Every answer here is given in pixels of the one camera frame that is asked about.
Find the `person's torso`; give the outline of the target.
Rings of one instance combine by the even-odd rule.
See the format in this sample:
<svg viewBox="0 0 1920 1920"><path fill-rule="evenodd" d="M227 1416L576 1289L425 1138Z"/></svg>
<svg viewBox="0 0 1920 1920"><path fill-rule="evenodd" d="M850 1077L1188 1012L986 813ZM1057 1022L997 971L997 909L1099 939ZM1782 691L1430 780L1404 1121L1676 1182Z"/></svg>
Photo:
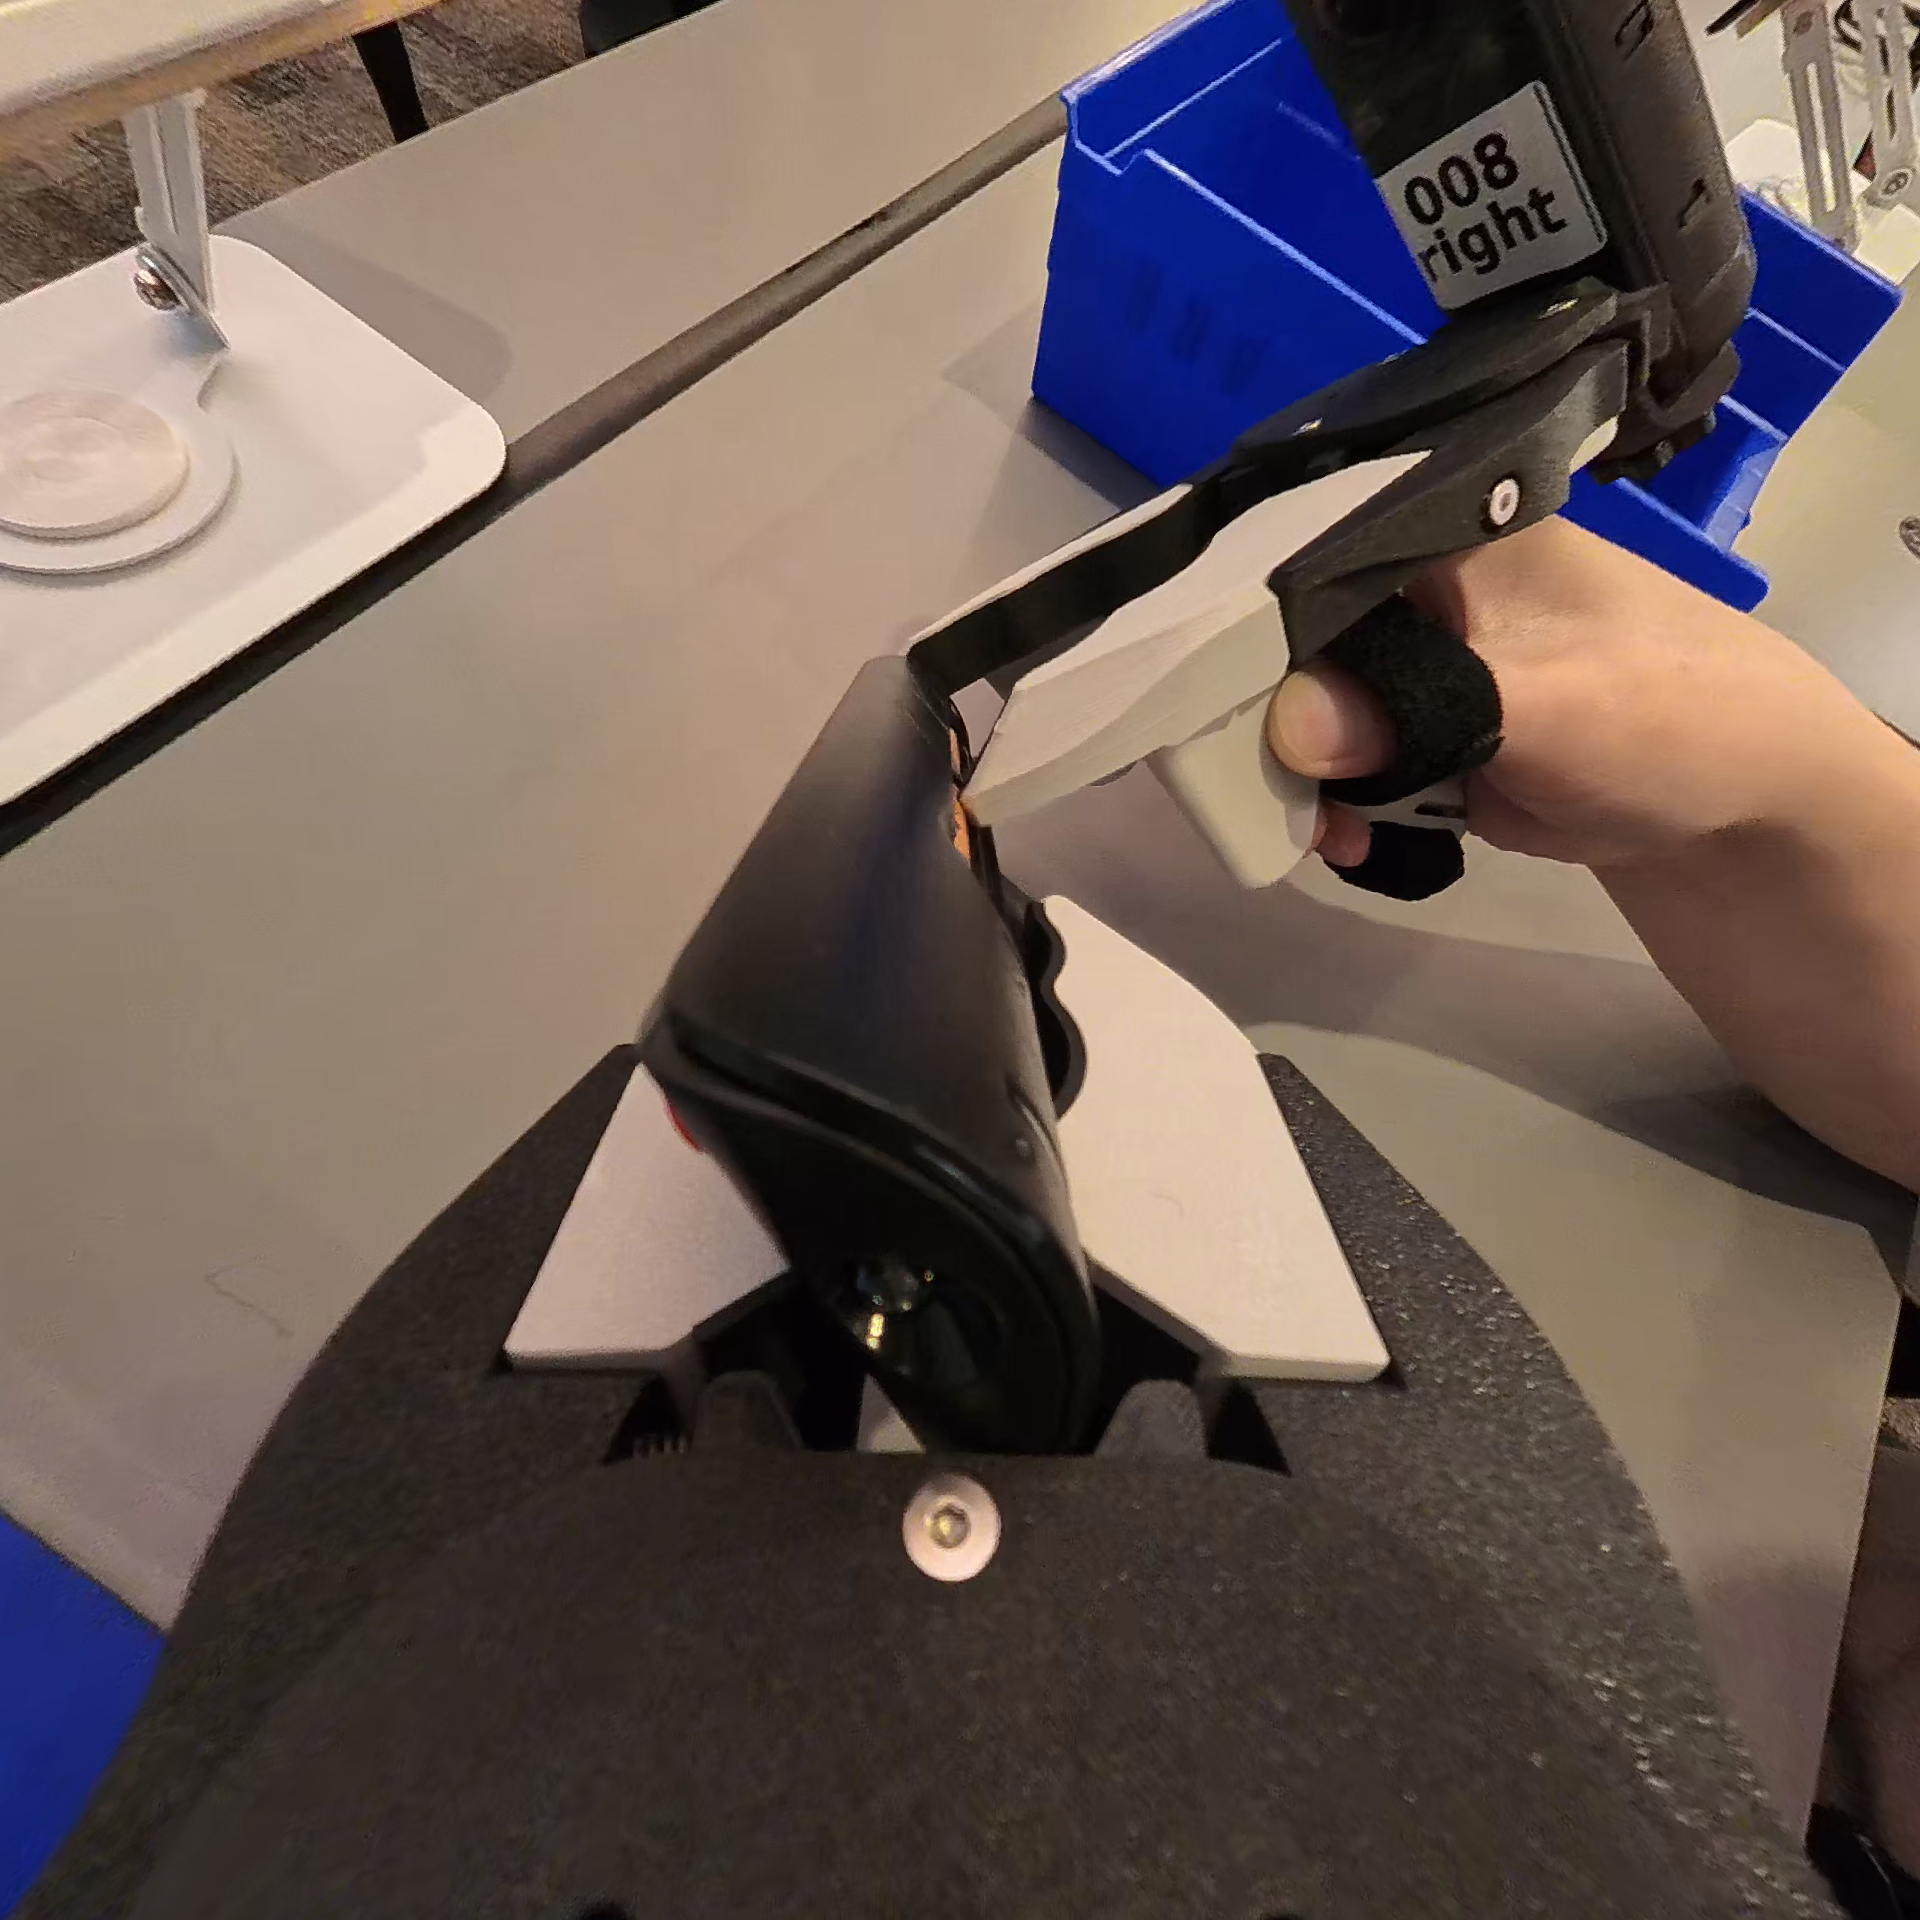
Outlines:
<svg viewBox="0 0 1920 1920"><path fill-rule="evenodd" d="M1920 1885L1920 1246L1907 1246L1812 1851L1852 1914Z"/></svg>

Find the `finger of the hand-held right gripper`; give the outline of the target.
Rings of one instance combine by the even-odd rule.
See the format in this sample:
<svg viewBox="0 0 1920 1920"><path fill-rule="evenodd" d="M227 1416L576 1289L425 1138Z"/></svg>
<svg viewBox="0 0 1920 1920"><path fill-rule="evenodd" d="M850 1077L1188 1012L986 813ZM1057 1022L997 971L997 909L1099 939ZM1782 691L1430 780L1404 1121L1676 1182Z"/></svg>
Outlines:
<svg viewBox="0 0 1920 1920"><path fill-rule="evenodd" d="M1169 756L1206 817L1252 824L1261 805L1292 817L1300 778L1266 748L1285 672L1285 612L1266 577L1206 586L1188 568L1012 688L963 809L1003 829Z"/></svg>
<svg viewBox="0 0 1920 1920"><path fill-rule="evenodd" d="M1073 627L1100 624L1149 588L1163 588L1192 568L1221 529L1234 529L1252 508L1307 501L1312 484L1360 481L1360 467L1389 467L1396 457L1365 451L1340 460L1337 451L1234 450L1186 484L1149 499L1130 515L1100 520L1086 540L1057 548L1040 568L1003 582L981 597L946 612L905 651L905 688L925 708L952 708L952 696L1013 666ZM1365 612L1352 636L1330 645L1360 688L1382 708L1424 708L1430 691L1430 624L1410 606Z"/></svg>

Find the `person's right forearm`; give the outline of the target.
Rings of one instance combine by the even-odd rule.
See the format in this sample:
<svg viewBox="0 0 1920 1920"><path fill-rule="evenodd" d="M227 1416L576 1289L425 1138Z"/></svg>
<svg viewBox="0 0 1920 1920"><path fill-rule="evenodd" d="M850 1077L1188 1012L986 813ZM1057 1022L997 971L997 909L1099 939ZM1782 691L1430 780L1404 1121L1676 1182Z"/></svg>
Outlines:
<svg viewBox="0 0 1920 1920"><path fill-rule="evenodd" d="M1840 1156L1920 1180L1920 760L1852 696L1742 817L1605 873L1742 1077Z"/></svg>

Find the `blue plastic bin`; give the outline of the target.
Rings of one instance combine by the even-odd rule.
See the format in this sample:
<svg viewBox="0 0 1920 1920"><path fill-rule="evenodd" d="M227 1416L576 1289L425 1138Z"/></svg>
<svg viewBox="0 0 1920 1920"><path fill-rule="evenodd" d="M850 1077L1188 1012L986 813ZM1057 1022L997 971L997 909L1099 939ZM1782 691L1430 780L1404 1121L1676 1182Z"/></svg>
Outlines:
<svg viewBox="0 0 1920 1920"><path fill-rule="evenodd" d="M1202 5L1066 89L1035 396L1154 484L1438 330L1285 5ZM1747 196L1754 298L1714 436L1568 515L1750 612L1738 540L1789 440L1892 322L1896 281Z"/></svg>
<svg viewBox="0 0 1920 1920"><path fill-rule="evenodd" d="M98 1576L0 1523L4 1834L54 1834L86 1801L142 1706L161 1629Z"/></svg>

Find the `white stand base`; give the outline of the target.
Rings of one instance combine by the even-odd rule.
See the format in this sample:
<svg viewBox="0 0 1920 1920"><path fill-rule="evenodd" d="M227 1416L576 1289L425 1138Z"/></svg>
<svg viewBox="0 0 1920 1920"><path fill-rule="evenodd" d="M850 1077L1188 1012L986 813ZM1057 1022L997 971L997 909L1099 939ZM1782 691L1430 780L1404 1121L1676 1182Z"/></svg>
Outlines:
<svg viewBox="0 0 1920 1920"><path fill-rule="evenodd" d="M19 805L509 467L499 419L217 238L195 98L123 120L136 248L4 300L0 801Z"/></svg>

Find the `instruction sheet on stand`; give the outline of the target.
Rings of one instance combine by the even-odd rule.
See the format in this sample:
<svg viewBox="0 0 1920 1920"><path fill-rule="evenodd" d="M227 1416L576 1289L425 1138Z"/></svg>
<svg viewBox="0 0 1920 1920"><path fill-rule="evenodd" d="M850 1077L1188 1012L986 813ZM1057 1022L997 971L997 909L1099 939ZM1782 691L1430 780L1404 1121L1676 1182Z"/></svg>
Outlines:
<svg viewBox="0 0 1920 1920"><path fill-rule="evenodd" d="M420 0L8 0L0 156L28 156L420 8Z"/></svg>

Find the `person's right hand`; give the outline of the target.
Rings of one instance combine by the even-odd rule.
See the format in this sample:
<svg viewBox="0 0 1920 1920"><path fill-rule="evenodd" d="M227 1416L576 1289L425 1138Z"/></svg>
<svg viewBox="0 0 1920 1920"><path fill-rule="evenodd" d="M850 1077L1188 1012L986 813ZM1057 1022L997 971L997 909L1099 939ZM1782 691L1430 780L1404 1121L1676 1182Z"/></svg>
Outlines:
<svg viewBox="0 0 1920 1920"><path fill-rule="evenodd" d="M1464 824L1500 849L1608 867L1812 824L1892 745L1789 636L1564 515L1404 594L1500 688L1500 748L1464 778Z"/></svg>

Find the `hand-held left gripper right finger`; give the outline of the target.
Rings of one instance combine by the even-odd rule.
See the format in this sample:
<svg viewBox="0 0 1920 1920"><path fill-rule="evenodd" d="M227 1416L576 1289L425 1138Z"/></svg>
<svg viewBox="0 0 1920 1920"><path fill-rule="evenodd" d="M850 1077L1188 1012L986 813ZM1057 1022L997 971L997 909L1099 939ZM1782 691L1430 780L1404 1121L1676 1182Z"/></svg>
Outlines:
<svg viewBox="0 0 1920 1920"><path fill-rule="evenodd" d="M1057 1138L1086 1262L1232 1381L1378 1381L1389 1348L1257 1048L1066 897L1057 1001L1084 1073Z"/></svg>

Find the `black remote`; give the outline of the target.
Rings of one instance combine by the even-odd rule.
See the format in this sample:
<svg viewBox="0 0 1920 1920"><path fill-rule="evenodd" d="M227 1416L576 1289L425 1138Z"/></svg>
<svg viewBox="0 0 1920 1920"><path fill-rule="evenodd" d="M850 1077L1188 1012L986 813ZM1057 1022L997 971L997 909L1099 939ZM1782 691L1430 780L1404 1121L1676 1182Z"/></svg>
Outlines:
<svg viewBox="0 0 1920 1920"><path fill-rule="evenodd" d="M854 672L638 1029L672 1121L916 1437L1073 1456L1100 1328L960 720Z"/></svg>

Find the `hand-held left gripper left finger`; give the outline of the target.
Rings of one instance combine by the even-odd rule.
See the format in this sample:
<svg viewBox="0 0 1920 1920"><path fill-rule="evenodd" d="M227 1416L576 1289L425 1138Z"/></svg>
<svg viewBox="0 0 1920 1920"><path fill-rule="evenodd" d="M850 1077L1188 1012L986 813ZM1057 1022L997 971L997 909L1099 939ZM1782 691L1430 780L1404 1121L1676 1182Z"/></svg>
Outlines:
<svg viewBox="0 0 1920 1920"><path fill-rule="evenodd" d="M509 1330L514 1372L702 1381L700 1334L733 1328L785 1257L635 1068Z"/></svg>

